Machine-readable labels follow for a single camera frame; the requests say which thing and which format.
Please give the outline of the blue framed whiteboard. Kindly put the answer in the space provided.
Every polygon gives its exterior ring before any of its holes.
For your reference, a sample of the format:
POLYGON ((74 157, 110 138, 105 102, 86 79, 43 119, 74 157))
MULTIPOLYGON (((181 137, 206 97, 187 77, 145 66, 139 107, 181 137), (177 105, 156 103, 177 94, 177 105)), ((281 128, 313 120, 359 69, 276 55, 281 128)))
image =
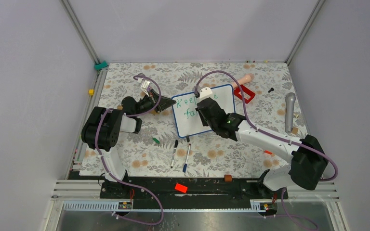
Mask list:
MULTIPOLYGON (((213 99, 226 113, 235 112, 233 87, 230 84, 213 87, 213 99)), ((172 97, 176 104, 172 106, 177 134, 180 138, 194 136, 211 131, 208 126, 203 126, 200 116, 196 111, 198 99, 193 92, 172 97)))

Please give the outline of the green marker cap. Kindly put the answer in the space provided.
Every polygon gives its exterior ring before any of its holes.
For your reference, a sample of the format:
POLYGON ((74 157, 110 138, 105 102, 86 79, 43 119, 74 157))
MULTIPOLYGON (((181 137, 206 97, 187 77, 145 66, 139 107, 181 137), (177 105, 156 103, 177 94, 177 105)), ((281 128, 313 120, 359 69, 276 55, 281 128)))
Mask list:
POLYGON ((159 141, 157 138, 152 138, 152 140, 153 140, 156 144, 160 144, 160 141, 159 141))

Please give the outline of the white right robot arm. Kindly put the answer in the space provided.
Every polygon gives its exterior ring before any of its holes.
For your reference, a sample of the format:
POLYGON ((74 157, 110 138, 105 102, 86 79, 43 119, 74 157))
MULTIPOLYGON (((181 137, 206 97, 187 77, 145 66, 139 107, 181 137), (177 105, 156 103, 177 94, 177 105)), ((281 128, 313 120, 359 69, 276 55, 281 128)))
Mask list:
POLYGON ((202 124, 220 137, 258 146, 288 163, 260 176, 257 192, 261 197, 269 198, 292 185, 312 191, 320 182, 329 161, 314 136, 300 139, 251 125, 243 115, 226 113, 212 98, 198 102, 197 111, 202 124))

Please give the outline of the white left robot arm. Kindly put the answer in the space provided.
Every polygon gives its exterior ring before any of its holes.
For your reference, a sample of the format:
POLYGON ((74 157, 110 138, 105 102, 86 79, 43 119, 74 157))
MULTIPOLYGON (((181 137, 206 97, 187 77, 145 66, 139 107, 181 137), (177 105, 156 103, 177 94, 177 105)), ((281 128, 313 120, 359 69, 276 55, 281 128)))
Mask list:
POLYGON ((129 183, 123 180, 127 170, 115 147, 120 133, 139 133, 142 126, 140 115, 161 113, 175 104, 175 100, 150 89, 138 101, 131 96, 125 97, 119 109, 93 108, 82 128, 81 140, 100 155, 105 178, 114 181, 111 190, 117 197, 123 198, 130 193, 129 183))

